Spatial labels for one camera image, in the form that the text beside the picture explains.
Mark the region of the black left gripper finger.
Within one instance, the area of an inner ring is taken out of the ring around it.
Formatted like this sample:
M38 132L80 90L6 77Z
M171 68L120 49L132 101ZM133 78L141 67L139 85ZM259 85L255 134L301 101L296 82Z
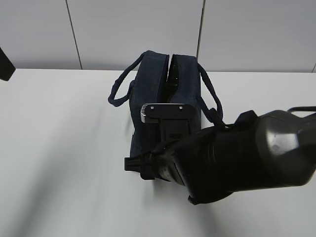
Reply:
M0 79L3 81L9 81L14 72L14 65L0 48Z

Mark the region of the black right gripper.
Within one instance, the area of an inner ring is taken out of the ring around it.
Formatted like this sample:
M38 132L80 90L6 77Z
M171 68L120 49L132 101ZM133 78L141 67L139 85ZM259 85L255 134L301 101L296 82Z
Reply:
M137 172L143 180L161 179L177 184L186 184L180 161L181 149L187 138L175 141L165 141L152 150L134 157L124 159L124 170Z

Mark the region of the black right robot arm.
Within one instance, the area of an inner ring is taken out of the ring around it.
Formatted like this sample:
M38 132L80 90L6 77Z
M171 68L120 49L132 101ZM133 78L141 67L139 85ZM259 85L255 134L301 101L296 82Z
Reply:
M211 203L234 192L305 185L316 171L314 106L239 115L177 142L126 158L126 171L185 186L192 204Z

